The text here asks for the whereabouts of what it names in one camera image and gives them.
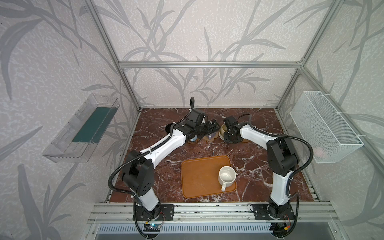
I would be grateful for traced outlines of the beige glazed mug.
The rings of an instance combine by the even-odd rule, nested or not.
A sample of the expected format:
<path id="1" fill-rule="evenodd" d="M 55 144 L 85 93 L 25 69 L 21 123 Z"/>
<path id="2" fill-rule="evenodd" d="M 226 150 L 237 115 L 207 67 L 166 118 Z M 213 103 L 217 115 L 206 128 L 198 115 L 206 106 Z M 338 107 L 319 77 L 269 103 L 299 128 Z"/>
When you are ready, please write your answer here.
<path id="1" fill-rule="evenodd" d="M 226 127 L 225 124 L 222 124 L 221 127 L 220 127 L 220 131 L 219 131 L 219 137 L 224 140 L 224 133 L 226 133 L 228 131 L 228 128 Z"/>

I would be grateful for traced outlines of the light blue mug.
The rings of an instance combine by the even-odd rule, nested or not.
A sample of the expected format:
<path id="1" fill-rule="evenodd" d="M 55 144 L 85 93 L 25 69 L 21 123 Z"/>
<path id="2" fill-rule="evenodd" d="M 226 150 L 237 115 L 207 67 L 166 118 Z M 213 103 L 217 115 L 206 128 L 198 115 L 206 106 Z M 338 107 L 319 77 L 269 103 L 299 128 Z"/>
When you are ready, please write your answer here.
<path id="1" fill-rule="evenodd" d="M 194 136 L 192 139 L 190 139 L 189 141 L 199 141 L 199 138 L 198 136 Z"/>

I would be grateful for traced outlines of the purple mug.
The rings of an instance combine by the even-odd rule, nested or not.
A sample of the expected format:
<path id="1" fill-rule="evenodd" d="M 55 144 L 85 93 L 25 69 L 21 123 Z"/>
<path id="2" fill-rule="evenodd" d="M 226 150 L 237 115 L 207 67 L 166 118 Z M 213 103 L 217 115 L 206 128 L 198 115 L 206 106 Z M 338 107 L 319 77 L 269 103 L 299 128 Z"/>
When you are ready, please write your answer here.
<path id="1" fill-rule="evenodd" d="M 209 137 L 211 139 L 211 138 L 216 138 L 218 136 L 219 136 L 219 134 L 218 134 L 218 132 L 216 132 L 216 133 L 212 133 L 212 134 L 208 135 L 207 137 Z"/>

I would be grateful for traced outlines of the black mug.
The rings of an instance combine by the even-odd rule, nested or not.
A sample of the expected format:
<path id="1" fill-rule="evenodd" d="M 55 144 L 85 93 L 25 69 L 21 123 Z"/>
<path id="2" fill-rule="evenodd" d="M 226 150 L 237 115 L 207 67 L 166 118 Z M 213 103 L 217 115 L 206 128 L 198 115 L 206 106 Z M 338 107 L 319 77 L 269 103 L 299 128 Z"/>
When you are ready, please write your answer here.
<path id="1" fill-rule="evenodd" d="M 172 123 L 172 124 L 167 124 L 166 127 L 165 127 L 166 132 L 167 132 L 170 136 L 173 135 L 173 130 L 174 130 L 174 126 L 175 126 L 175 125 L 176 125 L 175 123 Z"/>

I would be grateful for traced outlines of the white speckled mug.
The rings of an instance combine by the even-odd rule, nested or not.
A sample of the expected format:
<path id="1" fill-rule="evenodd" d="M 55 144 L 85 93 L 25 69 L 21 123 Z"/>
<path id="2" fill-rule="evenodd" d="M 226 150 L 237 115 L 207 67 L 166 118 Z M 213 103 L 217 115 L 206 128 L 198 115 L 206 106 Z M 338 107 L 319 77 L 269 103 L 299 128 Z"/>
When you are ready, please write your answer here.
<path id="1" fill-rule="evenodd" d="M 227 188 L 233 185 L 236 180 L 236 172 L 230 166 L 224 166 L 219 170 L 218 181 L 222 186 L 221 191 L 224 192 Z"/>

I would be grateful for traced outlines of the cork flower coaster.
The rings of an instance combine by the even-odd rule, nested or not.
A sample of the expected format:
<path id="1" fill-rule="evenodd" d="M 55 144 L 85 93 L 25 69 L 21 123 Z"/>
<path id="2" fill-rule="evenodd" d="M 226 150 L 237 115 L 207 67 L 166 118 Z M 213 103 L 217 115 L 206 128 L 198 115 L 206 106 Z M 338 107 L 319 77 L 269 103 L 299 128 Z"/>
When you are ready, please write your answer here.
<path id="1" fill-rule="evenodd" d="M 216 137 L 216 138 L 209 138 L 209 137 L 207 137 L 207 136 L 205 136 L 204 137 L 204 140 L 206 140 L 206 141 L 208 141 L 208 142 L 213 142 L 214 140 L 216 140 L 218 137 Z"/>

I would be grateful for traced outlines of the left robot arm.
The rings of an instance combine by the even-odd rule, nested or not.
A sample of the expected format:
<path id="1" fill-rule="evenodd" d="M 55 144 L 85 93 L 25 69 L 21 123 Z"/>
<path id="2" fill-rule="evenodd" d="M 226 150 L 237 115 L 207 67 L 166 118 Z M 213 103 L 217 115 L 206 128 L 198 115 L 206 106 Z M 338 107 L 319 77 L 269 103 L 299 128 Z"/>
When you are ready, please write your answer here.
<path id="1" fill-rule="evenodd" d="M 219 129 L 218 122 L 207 120 L 204 112 L 190 109 L 182 120 L 166 126 L 168 134 L 164 138 L 140 152 L 134 151 L 130 160 L 117 167 L 108 179 L 108 187 L 114 192 L 131 195 L 134 203 L 146 212 L 156 212 L 160 208 L 153 190 L 157 165 L 187 142 L 201 140 Z"/>

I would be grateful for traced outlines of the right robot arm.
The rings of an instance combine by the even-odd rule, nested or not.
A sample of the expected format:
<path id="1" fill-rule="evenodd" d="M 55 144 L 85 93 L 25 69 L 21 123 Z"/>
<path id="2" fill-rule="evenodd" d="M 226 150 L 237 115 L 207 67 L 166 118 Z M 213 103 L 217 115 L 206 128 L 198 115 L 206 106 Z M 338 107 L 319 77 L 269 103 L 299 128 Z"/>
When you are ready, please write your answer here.
<path id="1" fill-rule="evenodd" d="M 227 131 L 223 133 L 226 143 L 235 144 L 249 140 L 267 151 L 268 164 L 273 171 L 273 189 L 269 198 L 271 210 L 282 212 L 290 205 L 291 181 L 294 176 L 305 169 L 314 158 L 313 147 L 307 141 L 288 135 L 268 133 L 249 122 L 240 123 L 233 116 L 224 119 Z M 308 160 L 298 169 L 299 155 L 293 141 L 304 144 L 309 150 Z"/>

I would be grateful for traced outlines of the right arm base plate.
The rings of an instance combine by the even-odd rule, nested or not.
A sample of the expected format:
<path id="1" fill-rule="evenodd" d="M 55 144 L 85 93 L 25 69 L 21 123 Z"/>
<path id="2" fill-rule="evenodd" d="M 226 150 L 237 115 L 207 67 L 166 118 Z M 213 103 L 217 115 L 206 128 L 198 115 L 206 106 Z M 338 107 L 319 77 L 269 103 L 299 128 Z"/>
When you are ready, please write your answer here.
<path id="1" fill-rule="evenodd" d="M 296 217 L 295 211 L 291 204 L 285 204 L 282 207 L 271 206 L 268 203 L 251 204 L 250 211 L 254 214 L 255 220 L 294 220 Z"/>

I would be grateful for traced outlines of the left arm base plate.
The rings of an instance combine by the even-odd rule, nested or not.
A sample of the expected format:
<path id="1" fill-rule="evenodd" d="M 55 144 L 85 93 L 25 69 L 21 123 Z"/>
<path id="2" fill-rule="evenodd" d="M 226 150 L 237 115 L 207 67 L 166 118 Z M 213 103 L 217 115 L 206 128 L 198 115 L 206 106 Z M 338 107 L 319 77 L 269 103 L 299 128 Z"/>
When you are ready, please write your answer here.
<path id="1" fill-rule="evenodd" d="M 143 206 L 138 206 L 134 203 L 133 220 L 137 221 L 172 221 L 175 213 L 175 205 L 172 204 L 157 204 L 151 211 Z"/>

